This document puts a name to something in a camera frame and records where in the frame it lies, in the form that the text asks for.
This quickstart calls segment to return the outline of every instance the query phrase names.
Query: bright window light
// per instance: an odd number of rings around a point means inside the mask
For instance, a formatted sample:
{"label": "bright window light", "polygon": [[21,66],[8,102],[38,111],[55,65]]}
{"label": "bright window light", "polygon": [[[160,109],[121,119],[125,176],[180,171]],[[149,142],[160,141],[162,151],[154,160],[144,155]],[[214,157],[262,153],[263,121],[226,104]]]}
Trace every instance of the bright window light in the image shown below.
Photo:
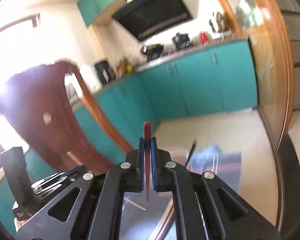
{"label": "bright window light", "polygon": [[3,115],[0,115],[0,144],[4,150],[21,146],[25,153],[29,150],[28,143],[17,133]]}

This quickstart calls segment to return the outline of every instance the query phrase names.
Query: kitchen appliance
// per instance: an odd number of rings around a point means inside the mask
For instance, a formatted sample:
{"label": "kitchen appliance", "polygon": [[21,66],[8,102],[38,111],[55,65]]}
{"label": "kitchen appliance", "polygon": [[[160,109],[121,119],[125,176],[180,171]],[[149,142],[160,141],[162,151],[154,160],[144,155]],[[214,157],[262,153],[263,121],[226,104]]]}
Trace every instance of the kitchen appliance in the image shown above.
{"label": "kitchen appliance", "polygon": [[192,46],[188,33],[177,33],[176,36],[172,38],[172,40],[177,50],[181,50],[186,47]]}
{"label": "kitchen appliance", "polygon": [[193,19],[182,0],[127,0],[112,18],[139,41]]}
{"label": "kitchen appliance", "polygon": [[214,33],[221,33],[230,29],[228,19],[220,12],[212,13],[212,19],[209,20],[209,25]]}
{"label": "kitchen appliance", "polygon": [[163,44],[153,44],[149,46],[143,46],[140,50],[140,53],[147,56],[147,62],[161,57],[163,52]]}
{"label": "kitchen appliance", "polygon": [[109,66],[108,61],[103,60],[101,62],[97,62],[94,63],[93,66],[102,85],[107,84],[115,79],[115,74],[112,68]]}

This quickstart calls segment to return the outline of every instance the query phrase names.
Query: screw head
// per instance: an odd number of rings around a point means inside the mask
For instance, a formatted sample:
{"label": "screw head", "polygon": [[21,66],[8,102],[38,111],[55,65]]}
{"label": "screw head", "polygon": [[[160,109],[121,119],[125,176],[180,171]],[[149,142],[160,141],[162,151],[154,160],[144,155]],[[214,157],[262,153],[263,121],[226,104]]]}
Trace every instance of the screw head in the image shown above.
{"label": "screw head", "polygon": [[206,179],[213,179],[213,178],[214,178],[214,173],[211,172],[211,171],[206,171],[206,172],[204,173],[204,177],[205,177]]}
{"label": "screw head", "polygon": [[167,166],[168,168],[175,168],[177,165],[176,165],[175,162],[167,162],[167,163],[166,163],[166,166]]}
{"label": "screw head", "polygon": [[120,167],[123,169],[128,169],[131,167],[131,164],[128,162],[124,162],[124,163],[121,163]]}
{"label": "screw head", "polygon": [[91,180],[93,179],[93,174],[91,172],[87,172],[83,175],[84,180]]}

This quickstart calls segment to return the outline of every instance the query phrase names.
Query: window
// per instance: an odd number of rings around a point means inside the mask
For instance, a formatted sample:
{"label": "window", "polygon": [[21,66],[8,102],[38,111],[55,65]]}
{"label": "window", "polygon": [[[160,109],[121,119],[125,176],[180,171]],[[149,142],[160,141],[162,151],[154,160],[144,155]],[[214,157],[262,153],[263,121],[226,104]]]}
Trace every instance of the window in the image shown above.
{"label": "window", "polygon": [[14,74],[47,62],[44,61],[40,35],[40,28],[34,28],[32,20],[0,31],[0,93]]}

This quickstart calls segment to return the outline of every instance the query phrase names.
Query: kitchen utensil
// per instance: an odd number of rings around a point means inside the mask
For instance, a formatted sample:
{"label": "kitchen utensil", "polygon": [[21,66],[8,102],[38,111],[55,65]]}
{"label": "kitchen utensil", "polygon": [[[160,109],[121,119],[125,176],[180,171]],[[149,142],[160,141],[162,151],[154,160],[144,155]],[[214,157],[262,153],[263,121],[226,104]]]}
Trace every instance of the kitchen utensil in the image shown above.
{"label": "kitchen utensil", "polygon": [[149,46],[143,46],[140,50],[140,53],[147,56],[147,62],[161,57],[163,52],[164,44],[152,44]]}
{"label": "kitchen utensil", "polygon": [[214,33],[221,33],[230,29],[228,19],[220,12],[212,13],[212,19],[209,20],[209,25]]}
{"label": "kitchen utensil", "polygon": [[188,33],[177,33],[176,36],[172,38],[177,50],[184,49],[185,47],[191,45],[188,35]]}

